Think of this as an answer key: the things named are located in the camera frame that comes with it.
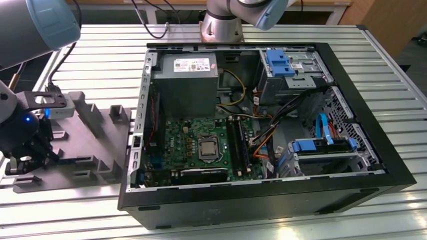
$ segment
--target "cpu socket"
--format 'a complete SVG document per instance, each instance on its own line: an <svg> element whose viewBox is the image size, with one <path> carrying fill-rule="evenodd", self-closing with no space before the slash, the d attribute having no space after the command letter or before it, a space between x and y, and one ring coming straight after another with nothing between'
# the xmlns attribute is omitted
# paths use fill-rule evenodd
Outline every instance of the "cpu socket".
<svg viewBox="0 0 427 240"><path fill-rule="evenodd" d="M214 135L203 136L199 141L199 160L207 164L219 159L219 138Z"/></svg>

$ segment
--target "power supply label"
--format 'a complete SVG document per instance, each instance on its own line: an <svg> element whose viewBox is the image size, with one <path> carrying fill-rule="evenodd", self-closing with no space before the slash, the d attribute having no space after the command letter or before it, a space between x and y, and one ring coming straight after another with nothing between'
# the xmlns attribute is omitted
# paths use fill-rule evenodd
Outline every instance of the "power supply label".
<svg viewBox="0 0 427 240"><path fill-rule="evenodd" d="M208 72L211 64L208 58L179 58L174 61L174 72Z"/></svg>

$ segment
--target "ventilation grille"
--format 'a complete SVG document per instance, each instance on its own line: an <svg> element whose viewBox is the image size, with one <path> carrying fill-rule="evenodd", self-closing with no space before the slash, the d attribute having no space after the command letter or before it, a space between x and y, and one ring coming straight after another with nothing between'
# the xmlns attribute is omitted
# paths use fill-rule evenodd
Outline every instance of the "ventilation grille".
<svg viewBox="0 0 427 240"><path fill-rule="evenodd" d="M378 158L374 149L363 133L362 127L356 123L347 123L347 119L352 119L354 115L347 107L344 98L338 87L332 87L326 94L319 93L304 102L299 113L307 113L303 118L303 124L307 127L311 137L316 137L316 117L319 113L324 113L327 118L332 120L332 124L338 129L339 134L344 137L354 138L358 142L358 151L371 164L378 163Z"/></svg>

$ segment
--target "wooden cabinet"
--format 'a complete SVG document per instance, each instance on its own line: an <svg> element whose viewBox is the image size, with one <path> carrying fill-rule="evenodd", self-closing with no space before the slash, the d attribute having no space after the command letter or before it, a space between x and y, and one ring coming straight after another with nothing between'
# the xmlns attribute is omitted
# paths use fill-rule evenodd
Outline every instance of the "wooden cabinet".
<svg viewBox="0 0 427 240"><path fill-rule="evenodd" d="M354 0L340 25L366 25L383 48L398 57L427 23L427 0Z"/></svg>

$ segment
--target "black plastic frame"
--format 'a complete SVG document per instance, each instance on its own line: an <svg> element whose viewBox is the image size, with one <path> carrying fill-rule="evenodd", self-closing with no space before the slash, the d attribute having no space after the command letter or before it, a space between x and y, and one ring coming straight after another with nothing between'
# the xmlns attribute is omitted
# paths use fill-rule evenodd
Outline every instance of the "black plastic frame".
<svg viewBox="0 0 427 240"><path fill-rule="evenodd" d="M179 53L182 48L191 47L195 51L200 47L210 47L207 51L215 51L218 47L232 47L232 49L246 49L251 47L315 47L324 65L328 68L336 85L343 93L343 97L355 115L355 122L360 124L368 141L372 145L378 158L382 161L386 174L372 174L348 176L338 178L312 178L298 181L266 181L262 184L226 185L216 187L202 187L191 189L166 188L156 191L126 192L127 189L127 170L130 159L127 159L123 169L123 181L120 186L118 209L126 210L128 207L152 207L164 204L218 201L227 199L254 198L272 195L288 195L323 191L359 189L366 195L363 202L374 198L380 192L398 192L416 183L414 176L398 154L398 151L382 129L382 126L368 108L368 105L354 85L354 82L342 66L342 63L327 43L152 43L147 47L159 48L154 52ZM347 200L347 204L339 206L340 209L352 207L354 203L360 203L358 199Z"/></svg>

